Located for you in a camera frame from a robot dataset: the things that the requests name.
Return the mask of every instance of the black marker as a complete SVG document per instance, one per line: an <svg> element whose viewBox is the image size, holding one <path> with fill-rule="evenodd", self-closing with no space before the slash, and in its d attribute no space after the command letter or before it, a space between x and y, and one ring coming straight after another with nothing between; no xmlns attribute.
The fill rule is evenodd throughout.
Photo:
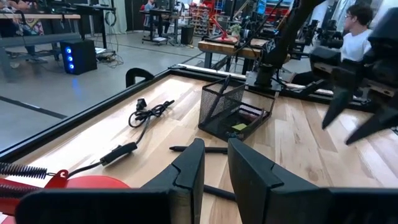
<svg viewBox="0 0 398 224"><path fill-rule="evenodd" d="M175 152L183 152L187 147L186 146L172 146L169 149ZM205 153L222 153L227 154L228 148L226 147L205 147Z"/></svg>

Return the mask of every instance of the wooden workbench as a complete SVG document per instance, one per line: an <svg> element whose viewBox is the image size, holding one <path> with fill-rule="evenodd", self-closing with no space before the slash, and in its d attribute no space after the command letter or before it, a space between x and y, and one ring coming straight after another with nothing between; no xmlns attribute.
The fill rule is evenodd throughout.
<svg viewBox="0 0 398 224"><path fill-rule="evenodd" d="M108 175L131 187L140 187L167 167L178 153L170 146L188 145L202 138L206 146L225 147L226 142L198 130L201 88L206 82L169 75L81 124L63 136L23 157L18 163L46 167L49 172L75 170L92 164L118 144L135 141L142 129L127 124L138 98L149 108L175 100L168 113L154 119L133 155L108 167L97 167L78 175ZM244 101L267 108L266 98L244 94ZM289 171L318 186L398 187L398 136L392 131L377 133L352 146L344 140L368 115L345 111L326 131L321 129L326 106L278 98L271 119L245 143ZM9 177L43 186L46 180ZM227 156L207 154L205 184L232 191ZM241 223L235 203L203 195L201 223Z"/></svg>
<svg viewBox="0 0 398 224"><path fill-rule="evenodd" d="M266 40L261 39L253 39L251 41L252 46L262 46L266 43ZM199 41L198 48L202 52L205 53L217 53L217 54L224 54L224 55L233 55L236 51L233 45L230 44L221 44L221 43L214 43L209 41ZM261 50L259 49L251 49L249 47L245 47L239 51L238 54L240 57L248 58L248 59L256 59L260 57Z"/></svg>

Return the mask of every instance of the cable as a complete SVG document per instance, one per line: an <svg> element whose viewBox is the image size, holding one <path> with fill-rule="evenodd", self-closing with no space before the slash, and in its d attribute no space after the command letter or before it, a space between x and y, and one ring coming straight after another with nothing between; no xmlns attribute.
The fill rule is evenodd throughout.
<svg viewBox="0 0 398 224"><path fill-rule="evenodd" d="M110 33L111 30L113 31L113 35L115 36L115 39L116 39L115 53L112 55L103 57L103 59L99 60L98 62L105 63L109 68L116 68L119 65L123 65L124 60L123 60L122 56L119 55L119 40L118 40L118 36L116 35L116 31L115 31L114 27L109 27L108 33ZM111 41L113 35L110 35L111 38L109 38L109 44L111 46L111 50L113 50L113 43Z"/></svg>
<svg viewBox="0 0 398 224"><path fill-rule="evenodd" d="M113 162L114 160L116 160L117 158L125 155L125 154L129 154L132 151L134 151L135 149L137 149L137 145L141 142L142 138L144 137L145 132L147 131L148 127L149 127L149 123L150 123L150 118L152 116L155 117L160 117L163 112L167 109L167 107L169 107L172 103L174 103L174 100L172 101L166 101L164 104L162 105L157 105L154 108L152 108L151 110L145 110L145 107L147 106L145 100L143 98L138 99L137 102L137 110L132 113L129 117L129 126L132 128L139 128L141 127L143 124L145 124L144 129L142 130L141 134L139 135L138 139L136 142L130 142L127 143L123 146L118 146L116 149L113 149L110 153L108 153L107 155L105 155L104 157L102 157L99 162L96 162L94 164L79 168L77 170L74 170L73 172L70 172L70 174L68 175L68 178L71 178L72 176L98 167L99 165L102 166L106 166L108 164L110 164L111 162ZM133 125L131 123L131 118L135 116L135 120L139 121L139 123L137 125Z"/></svg>
<svg viewBox="0 0 398 224"><path fill-rule="evenodd" d="M78 173L80 173L80 172L83 172L83 171L92 169L92 168L94 168L94 167L97 167L97 166L99 166L99 165L101 165L101 162L96 162L96 163L94 163L94 164L92 164L92 165L85 166L85 167L79 168L79 169L77 169L77 170L74 170L73 172L70 172L68 178L70 178L71 176L73 176L73 175L75 175L75 174L78 174Z"/></svg>
<svg viewBox="0 0 398 224"><path fill-rule="evenodd" d="M112 6L111 0L108 1L108 5L109 5L109 6ZM113 16L114 16L113 22L109 22L109 15L113 15ZM116 25L116 22L118 21L118 18L116 17L115 11L108 11L108 12L106 12L106 13L105 13L105 18L104 18L104 19L105 19L105 23L106 23L108 26L110 26L110 27L115 26L115 25Z"/></svg>
<svg viewBox="0 0 398 224"><path fill-rule="evenodd" d="M137 144L141 141L142 137L144 137L145 132L148 129L149 123L150 123L150 117L155 116L155 117L160 117L162 113L169 107L172 103L174 103L174 100L172 101L166 101L164 104L157 105L151 110L145 110L145 107L147 106L145 100L143 98L138 99L137 102L137 110L133 112L130 117L129 117L129 126L132 128L139 128L143 124L145 124L144 129L142 130L141 134L139 135L137 139ZM135 116L135 120L139 121L137 125L133 125L131 123L132 117Z"/></svg>

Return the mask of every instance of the black mesh pencil holder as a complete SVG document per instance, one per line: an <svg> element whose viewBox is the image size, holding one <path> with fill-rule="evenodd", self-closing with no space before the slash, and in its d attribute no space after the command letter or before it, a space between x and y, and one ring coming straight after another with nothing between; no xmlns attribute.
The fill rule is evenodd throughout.
<svg viewBox="0 0 398 224"><path fill-rule="evenodd" d="M199 129L224 141L245 140L270 115L268 112L242 103L244 85L231 80L221 94L225 79L202 88Z"/></svg>

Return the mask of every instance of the table leg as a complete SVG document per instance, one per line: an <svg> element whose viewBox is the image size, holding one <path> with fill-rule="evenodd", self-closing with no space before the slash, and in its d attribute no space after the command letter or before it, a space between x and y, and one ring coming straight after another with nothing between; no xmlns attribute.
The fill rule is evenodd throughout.
<svg viewBox="0 0 398 224"><path fill-rule="evenodd" d="M161 37L162 34L163 34L163 18L162 18L162 15L159 15L159 18L157 20L157 29L158 29L159 37Z"/></svg>
<svg viewBox="0 0 398 224"><path fill-rule="evenodd" d="M178 19L174 19L174 42L178 44Z"/></svg>
<svg viewBox="0 0 398 224"><path fill-rule="evenodd" d="M154 16L149 13L149 29L150 29L150 33L149 33L149 39L150 41L154 40Z"/></svg>
<svg viewBox="0 0 398 224"><path fill-rule="evenodd" d="M249 71L253 71L253 66L254 66L254 60L249 60L249 66L248 66L248 70Z"/></svg>
<svg viewBox="0 0 398 224"><path fill-rule="evenodd" d="M249 59L244 59L243 61L243 68L242 68L242 75L246 75L246 72L248 71L249 67Z"/></svg>
<svg viewBox="0 0 398 224"><path fill-rule="evenodd" d="M211 61L213 60L213 53L206 52L205 54L205 68L211 68Z"/></svg>
<svg viewBox="0 0 398 224"><path fill-rule="evenodd" d="M229 57L229 58L226 60L225 71L226 71L226 72L229 72L230 69L231 69L231 57Z"/></svg>
<svg viewBox="0 0 398 224"><path fill-rule="evenodd" d="M0 47L0 64L6 80L13 78L14 70L11 68L10 60L4 47Z"/></svg>
<svg viewBox="0 0 398 224"><path fill-rule="evenodd" d="M104 46L104 49L108 49L108 46L106 44L106 31L105 31L105 18L104 14L101 13L101 29L102 29L102 44Z"/></svg>
<svg viewBox="0 0 398 224"><path fill-rule="evenodd" d="M52 43L51 44L51 48L52 48L53 52L55 52L54 53L54 60L56 60L58 62L60 60L60 56L59 56L58 51L57 51L58 44L57 43Z"/></svg>
<svg viewBox="0 0 398 224"><path fill-rule="evenodd" d="M80 37L81 37L82 40L84 40L86 38L85 31L84 31L83 27L84 27L83 19L80 18L79 19L79 25L77 27L75 27L75 32L79 31Z"/></svg>

